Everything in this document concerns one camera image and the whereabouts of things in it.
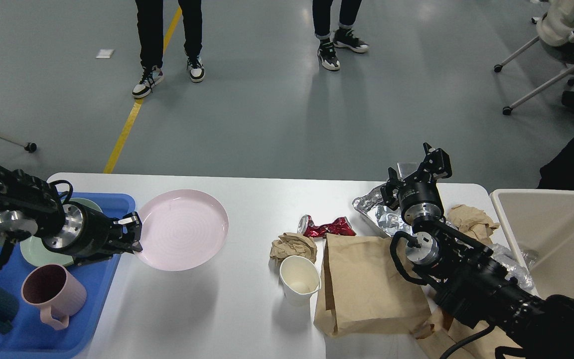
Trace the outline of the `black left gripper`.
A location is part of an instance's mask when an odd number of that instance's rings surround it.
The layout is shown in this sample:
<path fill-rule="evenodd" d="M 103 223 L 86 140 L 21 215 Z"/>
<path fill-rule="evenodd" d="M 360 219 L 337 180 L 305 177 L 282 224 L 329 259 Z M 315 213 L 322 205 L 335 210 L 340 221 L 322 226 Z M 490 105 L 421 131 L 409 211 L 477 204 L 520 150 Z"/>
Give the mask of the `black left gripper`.
<path fill-rule="evenodd" d="M 62 228 L 56 234 L 42 237 L 46 250 L 70 255 L 75 264 L 96 263 L 122 252 L 142 252 L 142 221 L 136 211 L 118 219 L 80 203 L 66 203 L 62 209 L 65 215 Z"/>

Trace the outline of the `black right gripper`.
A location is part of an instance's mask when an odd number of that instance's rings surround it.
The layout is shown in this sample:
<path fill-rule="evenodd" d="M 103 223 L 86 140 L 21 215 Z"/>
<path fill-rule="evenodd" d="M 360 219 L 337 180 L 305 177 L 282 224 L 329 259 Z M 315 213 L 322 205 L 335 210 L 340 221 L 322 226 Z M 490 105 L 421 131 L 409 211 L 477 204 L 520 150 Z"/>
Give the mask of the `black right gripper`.
<path fill-rule="evenodd" d="M 450 178 L 453 174 L 448 153 L 429 143 L 423 143 L 422 146 L 425 157 L 412 173 L 413 182 L 406 182 L 402 186 L 397 171 L 389 167 L 389 179 L 380 187 L 382 205 L 391 210 L 397 210 L 400 206 L 403 221 L 407 224 L 435 221 L 444 216 L 436 182 Z"/>

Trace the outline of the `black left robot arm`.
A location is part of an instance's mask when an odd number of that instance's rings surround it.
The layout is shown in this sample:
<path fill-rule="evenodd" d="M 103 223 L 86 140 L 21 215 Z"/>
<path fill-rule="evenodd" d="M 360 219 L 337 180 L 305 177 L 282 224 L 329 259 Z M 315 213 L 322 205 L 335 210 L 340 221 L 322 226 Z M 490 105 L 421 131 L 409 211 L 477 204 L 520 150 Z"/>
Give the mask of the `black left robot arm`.
<path fill-rule="evenodd" d="M 143 250 L 137 212 L 123 218 L 105 216 L 73 202 L 72 186 L 59 193 L 58 184 L 0 166 L 0 270 L 16 244 L 32 236 L 40 238 L 46 250 L 74 257 L 77 265 Z"/>

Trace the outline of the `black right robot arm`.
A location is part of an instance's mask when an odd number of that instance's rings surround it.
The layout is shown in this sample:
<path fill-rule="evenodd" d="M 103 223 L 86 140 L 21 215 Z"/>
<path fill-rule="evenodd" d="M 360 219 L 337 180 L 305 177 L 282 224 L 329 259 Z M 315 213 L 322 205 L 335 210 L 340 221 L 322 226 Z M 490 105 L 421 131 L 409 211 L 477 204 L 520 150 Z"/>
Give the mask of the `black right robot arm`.
<path fill-rule="evenodd" d="M 444 150 L 423 145 L 425 157 L 405 179 L 389 168 L 381 186 L 383 204 L 400 209 L 413 230 L 392 236 L 390 255 L 401 276 L 410 283 L 431 286 L 435 303 L 463 325 L 473 329 L 480 321 L 487 329 L 468 336 L 441 357 L 499 328 L 517 347 L 497 346 L 497 359 L 574 359 L 574 299 L 531 295 L 515 277 L 492 258 L 493 250 L 445 223 L 437 180 L 452 175 Z"/>

